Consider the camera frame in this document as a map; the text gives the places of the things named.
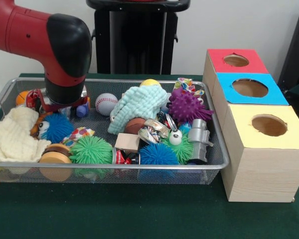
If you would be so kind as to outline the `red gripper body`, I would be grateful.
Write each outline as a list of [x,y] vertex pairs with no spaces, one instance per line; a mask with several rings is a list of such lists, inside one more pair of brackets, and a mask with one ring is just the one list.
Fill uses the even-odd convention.
[[66,108],[66,107],[77,107],[86,104],[88,101],[87,89],[83,89],[80,98],[71,104],[55,103],[47,96],[46,89],[37,89],[37,90],[38,90],[38,95],[40,98],[42,108],[45,110],[45,112],[55,112],[58,111],[59,109]]

